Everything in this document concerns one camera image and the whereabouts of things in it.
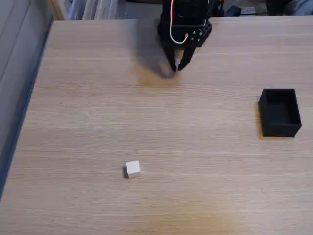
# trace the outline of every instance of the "white cube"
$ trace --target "white cube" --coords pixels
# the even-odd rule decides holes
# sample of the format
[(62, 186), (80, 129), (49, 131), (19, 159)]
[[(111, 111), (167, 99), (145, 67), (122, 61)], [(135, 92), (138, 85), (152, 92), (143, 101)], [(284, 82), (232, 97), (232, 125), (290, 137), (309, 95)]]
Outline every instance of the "white cube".
[(135, 178), (140, 176), (139, 161), (132, 161), (126, 163), (126, 169), (129, 178)]

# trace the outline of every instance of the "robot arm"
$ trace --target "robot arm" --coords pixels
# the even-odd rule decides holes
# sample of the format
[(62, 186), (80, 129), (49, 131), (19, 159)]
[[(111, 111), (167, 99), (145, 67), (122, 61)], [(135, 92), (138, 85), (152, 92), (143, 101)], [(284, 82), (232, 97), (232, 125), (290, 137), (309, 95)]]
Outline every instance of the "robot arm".
[(189, 64), (197, 47), (212, 31), (211, 16), (223, 14), (220, 0), (164, 0), (158, 35), (164, 53), (174, 72), (175, 50), (184, 49), (178, 71)]

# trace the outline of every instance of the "light wood surface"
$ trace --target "light wood surface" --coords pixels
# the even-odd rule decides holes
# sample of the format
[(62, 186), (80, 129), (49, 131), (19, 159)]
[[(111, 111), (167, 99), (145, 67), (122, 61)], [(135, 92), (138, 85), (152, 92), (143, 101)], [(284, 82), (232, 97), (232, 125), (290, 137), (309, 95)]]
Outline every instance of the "light wood surface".
[[(311, 235), (313, 17), (212, 23), (168, 78), (153, 21), (55, 22), (0, 234)], [(261, 137), (263, 88), (296, 89), (295, 139)]]

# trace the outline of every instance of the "open black box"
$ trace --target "open black box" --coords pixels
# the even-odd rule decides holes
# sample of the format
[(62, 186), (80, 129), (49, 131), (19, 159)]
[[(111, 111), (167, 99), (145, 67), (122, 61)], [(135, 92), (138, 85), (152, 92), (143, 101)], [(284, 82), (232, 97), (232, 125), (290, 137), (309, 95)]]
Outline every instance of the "open black box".
[(302, 126), (294, 89), (264, 89), (259, 106), (264, 137), (294, 137)]

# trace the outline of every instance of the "white wire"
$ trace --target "white wire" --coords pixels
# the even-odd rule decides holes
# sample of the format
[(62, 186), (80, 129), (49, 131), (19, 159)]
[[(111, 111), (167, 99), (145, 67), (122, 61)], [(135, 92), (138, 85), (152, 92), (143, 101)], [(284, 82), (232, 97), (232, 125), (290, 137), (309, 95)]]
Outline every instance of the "white wire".
[(172, 36), (172, 24), (173, 24), (173, 2), (174, 2), (174, 0), (171, 0), (171, 21), (170, 21), (170, 37), (171, 37), (171, 39), (172, 39), (172, 41), (174, 42), (174, 43), (176, 43), (176, 44), (183, 44), (183, 43), (185, 43), (186, 42), (186, 40), (188, 39), (188, 34), (186, 33), (185, 34), (185, 39), (182, 41), (182, 42), (177, 42), (174, 38), (173, 38), (173, 36)]
[[(209, 5), (209, 4), (210, 4), (210, 0), (207, 1), (207, 5)], [(203, 26), (205, 26), (205, 24), (206, 24), (206, 19), (204, 19), (204, 25)]]

